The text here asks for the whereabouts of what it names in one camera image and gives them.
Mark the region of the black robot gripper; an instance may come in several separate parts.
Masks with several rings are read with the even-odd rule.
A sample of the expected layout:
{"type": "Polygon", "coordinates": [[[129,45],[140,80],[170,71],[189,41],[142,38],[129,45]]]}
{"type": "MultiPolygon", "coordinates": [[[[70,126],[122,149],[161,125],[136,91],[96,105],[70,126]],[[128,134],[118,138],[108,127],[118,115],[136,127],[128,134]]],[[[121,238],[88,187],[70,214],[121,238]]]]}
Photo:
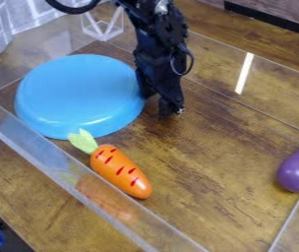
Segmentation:
{"type": "Polygon", "coordinates": [[[133,51],[134,75],[140,94],[148,98],[158,94],[158,115],[161,118],[184,112],[184,95],[180,78],[187,70],[187,54],[177,48],[160,51],[140,46],[133,51]]]}

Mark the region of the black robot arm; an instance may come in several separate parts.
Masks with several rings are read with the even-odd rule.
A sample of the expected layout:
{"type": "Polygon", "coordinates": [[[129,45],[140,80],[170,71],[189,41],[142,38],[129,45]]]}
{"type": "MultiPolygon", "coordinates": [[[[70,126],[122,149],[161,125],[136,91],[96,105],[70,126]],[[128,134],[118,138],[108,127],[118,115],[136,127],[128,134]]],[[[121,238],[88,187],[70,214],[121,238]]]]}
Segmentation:
{"type": "Polygon", "coordinates": [[[173,0],[114,0],[134,28],[132,52],[136,80],[144,98],[160,95],[158,114],[168,117],[184,111],[181,76],[193,57],[187,49],[187,23],[173,0]]]}

